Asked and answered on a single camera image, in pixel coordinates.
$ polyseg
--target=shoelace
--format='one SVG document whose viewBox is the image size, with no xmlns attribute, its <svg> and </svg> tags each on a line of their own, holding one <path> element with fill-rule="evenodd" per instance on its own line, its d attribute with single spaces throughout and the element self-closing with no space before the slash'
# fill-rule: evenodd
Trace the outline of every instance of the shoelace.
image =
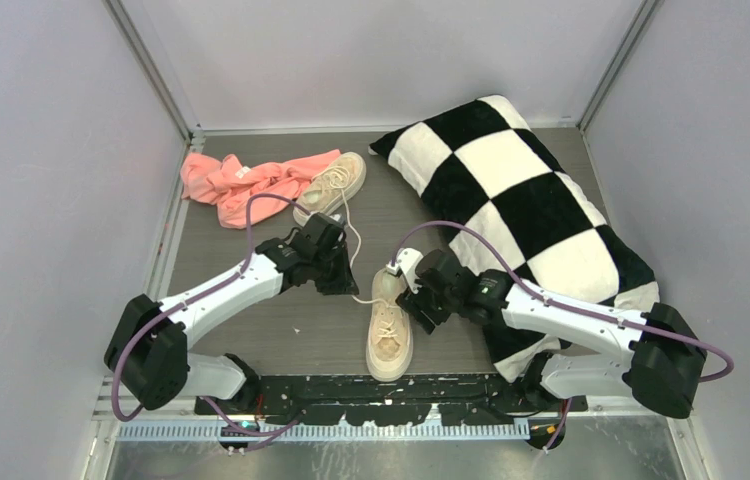
<svg viewBox="0 0 750 480">
<path fill-rule="evenodd" d="M 378 327 L 378 338 L 394 338 L 398 335 L 395 330 L 395 319 L 389 321 L 381 319 L 380 322 L 381 325 Z"/>
<path fill-rule="evenodd" d="M 348 169 L 343 166 L 334 165 L 332 167 L 326 168 L 322 173 L 320 173 L 319 175 L 316 175 L 316 177 L 314 178 L 323 179 L 323 181 L 318 182 L 320 195 L 324 195 L 330 190 L 339 190 L 340 196 L 342 196 L 343 198 L 343 206 L 345 206 L 346 208 L 346 223 L 348 224 L 349 230 L 351 230 L 352 233 L 354 233 L 354 236 L 357 237 L 357 247 L 355 247 L 354 253 L 349 259 L 349 269 L 351 269 L 352 267 L 354 267 L 354 260 L 357 258 L 357 255 L 360 253 L 361 245 L 363 245 L 363 237 L 360 236 L 360 232 L 358 232 L 357 229 L 354 228 L 354 225 L 351 224 L 351 211 L 349 210 L 348 199 L 346 198 L 345 189 L 351 184 L 351 172 L 349 172 Z M 387 302 L 383 298 L 373 298 L 372 300 L 362 300 L 358 298 L 357 295 L 352 295 L 351 298 L 354 299 L 355 302 L 360 303 L 362 305 L 372 305 L 373 303 L 383 303 L 384 305 L 386 305 L 388 309 L 399 308 L 399 307 L 390 305 L 389 302 Z M 395 331 L 390 331 L 390 333 L 393 337 L 395 336 Z"/>
</svg>

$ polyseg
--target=black and white checkered pillow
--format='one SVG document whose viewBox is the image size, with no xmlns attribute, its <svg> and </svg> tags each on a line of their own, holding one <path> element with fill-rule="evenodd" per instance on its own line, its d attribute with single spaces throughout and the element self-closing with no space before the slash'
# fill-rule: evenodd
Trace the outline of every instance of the black and white checkered pillow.
<svg viewBox="0 0 750 480">
<path fill-rule="evenodd" d="M 389 133 L 371 145 L 443 220 L 480 233 L 523 278 L 563 295 L 649 310 L 651 268 L 616 236 L 508 100 L 480 98 Z M 501 265 L 474 237 L 448 229 L 449 246 L 479 273 Z M 513 381 L 557 339 L 485 329 L 496 368 Z"/>
</svg>

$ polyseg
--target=metal frame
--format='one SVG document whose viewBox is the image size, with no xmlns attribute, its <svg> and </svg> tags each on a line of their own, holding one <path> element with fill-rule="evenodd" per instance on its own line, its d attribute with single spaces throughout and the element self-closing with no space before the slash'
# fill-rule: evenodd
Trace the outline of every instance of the metal frame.
<svg viewBox="0 0 750 480">
<path fill-rule="evenodd" d="M 146 48 L 142 37 L 140 37 L 139 32 L 137 31 L 136 25 L 133 20 L 131 20 L 130 15 L 128 15 L 127 10 L 125 9 L 122 0 L 104 0 L 104 5 L 107 7 L 107 10 L 113 17 L 116 25 L 125 36 L 128 47 L 134 52 L 137 62 L 140 64 L 140 67 L 142 67 L 143 72 L 145 72 L 148 81 L 151 82 L 151 87 L 163 103 L 163 107 L 166 109 L 166 113 L 169 114 L 169 118 L 175 123 L 175 126 L 178 128 L 178 131 L 184 140 L 189 140 L 192 135 L 191 130 L 184 119 L 184 115 L 180 108 L 178 108 L 177 102 L 175 102 L 175 99 L 172 97 L 171 91 L 163 80 L 163 76 L 160 74 L 160 69 L 155 65 L 151 53 L 148 51 L 148 48 Z"/>
<path fill-rule="evenodd" d="M 611 63 L 608 65 L 607 70 L 605 70 L 605 74 L 602 75 L 602 79 L 599 81 L 596 91 L 593 92 L 593 96 L 587 104 L 587 109 L 584 110 L 584 114 L 578 122 L 578 129 L 581 130 L 582 133 L 590 126 L 590 122 L 593 121 L 596 112 L 599 111 L 599 107 L 601 107 L 602 102 L 605 101 L 605 97 L 607 97 L 611 86 L 613 86 L 613 83 L 616 81 L 619 72 L 631 56 L 638 41 L 643 36 L 643 32 L 645 32 L 646 27 L 649 26 L 649 22 L 654 16 L 655 11 L 657 11 L 662 3 L 663 0 L 643 0 L 640 4 L 640 8 L 634 15 L 634 19 L 631 21 L 631 25 L 628 26 L 625 35 L 622 37 L 622 42 L 614 54 Z"/>
<path fill-rule="evenodd" d="M 128 45 L 134 52 L 138 63 L 145 72 L 149 82 L 162 102 L 167 114 L 176 125 L 178 131 L 185 140 L 189 140 L 189 151 L 201 152 L 204 147 L 204 138 L 206 136 L 219 135 L 253 135 L 253 134 L 295 134 L 295 133 L 322 133 L 322 132 L 378 132 L 391 131 L 399 126 L 373 126 L 373 127 L 317 127 L 317 128 L 295 128 L 295 129 L 267 129 L 267 130 L 219 130 L 212 132 L 203 132 L 200 124 L 196 128 L 190 128 L 188 122 L 179 108 L 171 89 L 160 69 L 155 64 L 149 49 L 143 38 L 131 19 L 122 0 L 104 0 L 105 6 L 110 11 L 114 21 L 119 26 L 122 34 L 125 36 Z M 626 34 L 622 38 L 620 47 L 614 54 L 614 57 L 607 70 L 602 76 L 599 85 L 593 93 L 585 112 L 579 121 L 560 121 L 550 124 L 532 125 L 533 128 L 543 127 L 577 127 L 582 137 L 590 123 L 601 107 L 610 88 L 618 77 L 625 62 L 630 58 L 633 49 L 642 37 L 643 32 L 653 18 L 655 11 L 662 4 L 662 0 L 643 0 L 638 9 L 635 18 L 632 20 Z M 591 155 L 589 144 L 585 140 L 588 155 Z M 604 195 L 604 188 L 599 182 L 599 190 Z M 188 210 L 189 202 L 180 198 L 180 179 L 176 178 L 173 188 L 172 197 L 166 214 L 160 241 L 157 243 L 157 250 L 152 254 L 155 255 L 155 261 L 145 282 L 145 291 L 152 298 L 165 296 L 168 290 L 169 282 L 172 276 L 172 270 L 183 231 L 184 221 Z M 608 212 L 611 223 L 613 223 L 613 214 Z M 75 478 L 84 480 L 102 480 L 106 478 L 107 470 L 113 455 L 116 444 L 116 436 L 119 432 L 119 422 L 113 419 L 110 409 L 109 395 L 112 385 L 112 377 L 105 377 L 98 395 L 95 409 L 92 415 L 92 421 L 86 432 L 84 451 L 88 454 L 78 460 L 78 470 L 80 475 Z M 121 398 L 122 405 L 125 408 L 133 408 L 136 400 L 127 390 Z M 141 415 L 142 420 L 189 420 L 195 418 L 204 418 L 197 416 L 193 412 L 194 398 L 177 398 L 165 407 L 153 411 L 144 412 Z M 573 412 L 573 417 L 579 416 L 649 416 L 654 413 L 643 408 L 633 400 L 617 397 L 589 397 L 589 410 L 586 412 Z M 553 412 L 542 413 L 536 418 L 553 418 L 556 414 Z M 676 450 L 682 468 L 687 478 L 690 479 L 707 479 L 719 478 L 715 466 L 708 459 L 713 458 L 708 450 L 708 443 L 701 433 L 701 423 L 694 415 L 688 420 L 669 420 L 668 425 L 675 442 Z"/>
</svg>

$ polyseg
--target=gray floor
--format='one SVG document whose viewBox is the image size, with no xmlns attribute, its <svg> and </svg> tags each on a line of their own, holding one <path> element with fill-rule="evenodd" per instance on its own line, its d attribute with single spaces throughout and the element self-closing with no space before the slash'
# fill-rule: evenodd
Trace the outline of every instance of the gray floor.
<svg viewBox="0 0 750 480">
<path fill-rule="evenodd" d="M 604 213 L 604 203 L 587 151 L 576 129 L 536 130 L 537 136 Z M 235 153 L 244 165 L 284 161 L 334 148 L 366 160 L 366 182 L 349 201 L 352 223 L 364 238 L 354 275 L 361 296 L 371 297 L 371 279 L 387 262 L 396 241 L 411 227 L 432 218 L 416 193 L 380 157 L 367 153 L 378 133 L 249 135 L 208 137 L 204 153 L 223 158 Z M 294 226 L 287 209 L 255 226 L 257 241 L 285 236 Z M 442 246 L 434 230 L 420 232 L 410 246 L 423 252 Z M 187 290 L 240 262 L 245 232 L 222 228 L 216 207 L 191 203 L 169 293 Z M 290 290 L 251 307 L 217 327 L 193 349 L 196 353 L 236 353 L 261 374 L 366 374 L 364 342 L 369 307 L 347 297 L 321 297 L 312 286 Z M 451 319 L 433 335 L 414 325 L 409 373 L 491 372 L 480 330 Z"/>
<path fill-rule="evenodd" d="M 563 444 L 539 459 L 521 441 L 278 444 L 231 458 L 212 443 L 119 442 L 114 453 L 112 480 L 684 478 L 657 416 L 571 418 Z"/>
</svg>

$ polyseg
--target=white shoelace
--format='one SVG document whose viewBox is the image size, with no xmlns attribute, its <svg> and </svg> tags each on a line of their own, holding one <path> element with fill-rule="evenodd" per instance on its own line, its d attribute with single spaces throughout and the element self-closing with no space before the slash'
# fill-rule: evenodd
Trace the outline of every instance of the white shoelace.
<svg viewBox="0 0 750 480">
<path fill-rule="evenodd" d="M 351 224 L 351 211 L 349 210 L 348 199 L 346 198 L 346 192 L 345 192 L 345 189 L 351 183 L 351 172 L 349 172 L 348 169 L 345 167 L 342 167 L 340 165 L 334 165 L 332 167 L 328 167 L 322 173 L 316 176 L 325 178 L 325 181 L 319 182 L 320 194 L 324 195 L 325 193 L 327 193 L 328 190 L 339 190 L 340 195 L 343 198 L 343 205 L 346 207 L 346 223 L 348 223 L 349 230 L 351 230 L 352 233 L 354 233 L 354 236 L 357 237 L 357 247 L 355 247 L 354 254 L 352 254 L 351 258 L 349 259 L 349 269 L 351 269 L 352 267 L 354 267 L 354 260 L 357 258 L 357 255 L 360 253 L 361 245 L 363 245 L 363 238 L 360 236 L 360 232 L 358 232 L 357 229 L 354 228 L 354 225 Z M 372 300 L 362 300 L 358 298 L 357 295 L 352 295 L 351 298 L 354 299 L 355 302 L 363 304 L 363 305 L 371 305 L 373 303 L 383 303 L 384 305 L 387 306 L 387 308 L 392 307 L 392 305 L 390 305 L 383 298 L 373 298 Z M 379 327 L 379 329 L 382 328 L 386 330 L 390 336 L 394 337 L 395 331 L 392 330 L 394 322 L 387 322 L 386 320 L 381 320 L 381 322 L 384 325 L 386 325 L 386 327 Z"/>
</svg>

